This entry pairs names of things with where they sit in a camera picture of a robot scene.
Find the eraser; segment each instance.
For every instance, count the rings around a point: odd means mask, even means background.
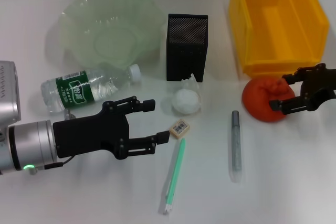
[[[189,129],[190,125],[187,124],[183,119],[180,119],[169,129],[169,131],[177,139],[180,139]]]

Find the yellow plastic bin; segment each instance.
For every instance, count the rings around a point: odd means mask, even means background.
[[[230,0],[243,72],[282,76],[321,61],[329,22],[318,0]]]

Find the cotton ball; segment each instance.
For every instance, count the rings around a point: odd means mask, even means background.
[[[193,114],[201,107],[198,94],[189,89],[180,89],[172,100],[173,107],[182,114]]]

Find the red ball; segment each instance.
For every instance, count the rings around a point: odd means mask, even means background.
[[[244,88],[242,101],[246,110],[263,122],[278,122],[286,116],[281,111],[273,111],[268,102],[294,98],[292,88],[284,79],[261,77],[251,80]]]

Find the translucent bowl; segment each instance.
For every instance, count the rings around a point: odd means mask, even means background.
[[[165,15],[153,0],[75,0],[59,18],[60,41],[86,68],[126,68],[160,45]]]

